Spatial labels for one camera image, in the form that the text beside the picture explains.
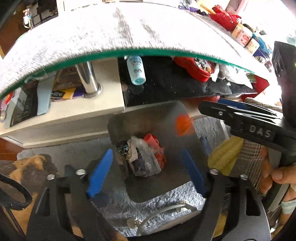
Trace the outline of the person's right hand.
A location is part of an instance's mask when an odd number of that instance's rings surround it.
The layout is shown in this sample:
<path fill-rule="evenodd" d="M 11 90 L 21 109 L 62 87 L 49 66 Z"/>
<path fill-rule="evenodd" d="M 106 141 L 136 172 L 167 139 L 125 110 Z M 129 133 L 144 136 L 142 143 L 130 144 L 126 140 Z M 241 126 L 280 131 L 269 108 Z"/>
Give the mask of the person's right hand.
<path fill-rule="evenodd" d="M 267 148 L 263 147 L 260 152 L 263 161 L 259 188 L 265 194 L 273 183 L 295 185 L 295 165 L 274 169 L 268 160 Z"/>

